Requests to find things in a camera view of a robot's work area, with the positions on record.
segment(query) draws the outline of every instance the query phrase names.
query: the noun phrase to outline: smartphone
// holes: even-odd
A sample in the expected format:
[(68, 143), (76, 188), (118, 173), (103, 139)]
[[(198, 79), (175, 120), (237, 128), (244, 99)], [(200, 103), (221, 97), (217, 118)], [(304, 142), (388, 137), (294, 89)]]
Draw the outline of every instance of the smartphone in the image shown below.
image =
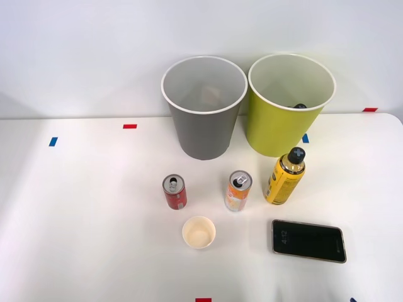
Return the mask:
[(284, 220), (271, 224), (273, 252), (345, 263), (343, 233), (339, 228)]

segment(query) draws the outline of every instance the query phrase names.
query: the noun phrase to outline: bottle label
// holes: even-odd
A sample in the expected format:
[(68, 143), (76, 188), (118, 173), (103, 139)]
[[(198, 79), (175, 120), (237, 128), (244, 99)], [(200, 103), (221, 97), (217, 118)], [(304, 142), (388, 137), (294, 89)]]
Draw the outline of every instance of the bottle label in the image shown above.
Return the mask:
[(281, 168), (280, 159), (277, 160), (275, 169), (269, 178), (264, 196), (269, 203), (283, 204), (290, 197), (292, 191), (305, 174), (305, 170), (299, 174), (289, 174)]

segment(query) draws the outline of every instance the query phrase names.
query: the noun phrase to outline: cup rim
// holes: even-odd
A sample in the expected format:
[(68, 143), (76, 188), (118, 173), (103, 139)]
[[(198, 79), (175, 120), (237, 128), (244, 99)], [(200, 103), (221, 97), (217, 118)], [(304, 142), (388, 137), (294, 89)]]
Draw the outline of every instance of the cup rim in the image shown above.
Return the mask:
[[(227, 107), (224, 107), (224, 108), (218, 109), (218, 110), (214, 110), (214, 111), (193, 111), (193, 110), (183, 108), (183, 107), (175, 104), (174, 102), (172, 102), (169, 99), (169, 97), (166, 95), (165, 90), (164, 90), (164, 81), (165, 81), (165, 78), (168, 75), (169, 71), (171, 71), (174, 67), (176, 67), (177, 65), (179, 65), (179, 64), (181, 64), (183, 62), (186, 62), (188, 60), (193, 60), (193, 59), (199, 59), (199, 58), (210, 58), (210, 59), (216, 59), (216, 60), (221, 60), (221, 61), (227, 62), (227, 63), (231, 64), (232, 66), (234, 66), (242, 74), (242, 76), (244, 78), (244, 82), (245, 82), (245, 88), (244, 88), (244, 92), (242, 93), (242, 95), (240, 96), (240, 98), (237, 101), (233, 102), (231, 105), (229, 105)], [(215, 113), (220, 113), (220, 112), (223, 112), (223, 111), (227, 111), (228, 109), (231, 109), (231, 108), (237, 106), (243, 100), (243, 98), (245, 97), (246, 92), (247, 92), (247, 88), (248, 88), (247, 77), (245, 75), (245, 72), (238, 65), (236, 65), (233, 62), (231, 62), (230, 60), (223, 59), (223, 58), (220, 58), (220, 57), (215, 57), (213, 55), (197, 55), (197, 56), (194, 56), (194, 57), (189, 57), (189, 58), (185, 58), (183, 60), (180, 60), (180, 61), (176, 62), (175, 64), (173, 64), (172, 66), (170, 66), (170, 68), (168, 68), (167, 71), (165, 71), (165, 73), (164, 73), (164, 75), (163, 75), (163, 77), (161, 79), (161, 92), (162, 92), (162, 95), (164, 96), (164, 99), (169, 104), (174, 106), (176, 109), (179, 109), (179, 110), (187, 112), (187, 113), (193, 113), (194, 115), (214, 115)]]
[[(258, 93), (258, 91), (257, 91), (257, 90), (255, 89), (255, 87), (253, 86), (253, 83), (252, 83), (252, 80), (251, 80), (251, 74), (252, 74), (253, 68), (254, 68), (257, 64), (259, 64), (260, 61), (263, 61), (263, 60), (267, 59), (268, 57), (276, 57), (276, 56), (280, 56), (280, 55), (284, 55), (284, 56), (292, 55), (292, 56), (295, 56), (295, 57), (300, 57), (300, 58), (303, 58), (303, 59), (310, 60), (310, 61), (312, 61), (313, 63), (316, 63), (317, 65), (321, 66), (321, 67), (329, 74), (329, 76), (331, 77), (332, 82), (333, 82), (333, 93), (332, 93), (332, 95), (329, 97), (329, 99), (328, 99), (326, 102), (324, 102), (324, 103), (322, 103), (322, 104), (320, 104), (320, 105), (318, 105), (318, 106), (311, 107), (311, 108), (300, 109), (300, 108), (289, 108), (289, 107), (285, 107), (285, 106), (276, 104), (276, 103), (274, 103), (274, 102), (272, 102), (272, 101), (269, 101), (269, 100), (266, 99), (264, 96), (262, 96), (260, 93)], [(331, 102), (331, 100), (332, 100), (333, 97), (334, 97), (334, 94), (336, 93), (336, 80), (335, 80), (334, 76), (332, 75), (331, 71), (330, 71), (325, 65), (323, 65), (322, 63), (320, 63), (320, 62), (318, 62), (318, 61), (316, 61), (316, 60), (314, 60), (314, 59), (312, 59), (312, 58), (310, 58), (310, 57), (306, 57), (306, 56), (304, 56), (304, 55), (300, 55), (300, 54), (297, 54), (297, 53), (272, 53), (271, 55), (265, 55), (264, 57), (261, 57), (259, 60), (257, 60), (255, 63), (253, 63), (253, 65), (252, 65), (251, 68), (249, 69), (249, 72), (247, 73), (247, 79), (248, 79), (249, 85), (251, 86), (251, 89), (253, 90), (253, 92), (254, 92), (259, 98), (261, 98), (261, 99), (262, 99), (263, 101), (265, 101), (266, 103), (268, 103), (268, 104), (270, 104), (270, 105), (273, 105), (274, 107), (277, 107), (277, 108), (280, 108), (280, 109), (289, 110), (289, 111), (298, 111), (298, 112), (301, 112), (301, 111), (313, 111), (313, 110), (317, 110), (317, 109), (319, 109), (319, 108), (323, 108), (325, 105), (327, 105), (327, 104), (329, 104), (329, 103)]]
[[(210, 243), (209, 243), (208, 245), (204, 246), (204, 247), (194, 247), (194, 246), (190, 245), (190, 244), (186, 241), (186, 239), (184, 238), (184, 227), (188, 224), (188, 222), (189, 222), (190, 220), (195, 219), (195, 218), (203, 218), (203, 219), (209, 221), (209, 222), (212, 224), (212, 226), (214, 227), (214, 237), (212, 238), (212, 241), (210, 241)], [(208, 247), (210, 244), (212, 244), (213, 241), (214, 241), (214, 239), (215, 239), (216, 233), (217, 233), (217, 231), (216, 231), (216, 229), (215, 229), (214, 223), (211, 221), (211, 219), (209, 219), (209, 218), (207, 218), (207, 217), (205, 217), (205, 216), (192, 216), (191, 218), (189, 218), (188, 220), (186, 220), (186, 222), (185, 222), (185, 223), (183, 224), (183, 226), (182, 226), (182, 238), (183, 238), (183, 241), (185, 241), (186, 244), (187, 244), (189, 247), (191, 247), (191, 248), (193, 248), (193, 249), (197, 249), (197, 250), (205, 249), (205, 248)]]

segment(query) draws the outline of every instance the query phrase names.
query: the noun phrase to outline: green cup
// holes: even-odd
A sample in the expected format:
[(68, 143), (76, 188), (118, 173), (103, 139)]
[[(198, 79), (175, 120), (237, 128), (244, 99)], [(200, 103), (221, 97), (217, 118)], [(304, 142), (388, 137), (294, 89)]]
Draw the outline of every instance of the green cup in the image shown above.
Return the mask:
[[(295, 147), (336, 92), (336, 81), (319, 62), (274, 54), (249, 70), (252, 88), (246, 137), (260, 154), (279, 157)], [(297, 109), (298, 104), (306, 105)]]

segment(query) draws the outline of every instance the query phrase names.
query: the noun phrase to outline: can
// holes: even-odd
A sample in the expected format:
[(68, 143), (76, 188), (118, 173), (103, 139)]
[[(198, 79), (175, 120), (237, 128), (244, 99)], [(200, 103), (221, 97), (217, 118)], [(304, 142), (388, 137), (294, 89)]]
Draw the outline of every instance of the can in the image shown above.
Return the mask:
[(164, 178), (162, 182), (165, 198), (168, 206), (174, 210), (180, 210), (186, 206), (188, 199), (186, 197), (186, 189), (184, 180), (177, 174), (171, 174)]
[(225, 205), (231, 211), (241, 211), (252, 186), (252, 177), (245, 171), (235, 171), (229, 177)]

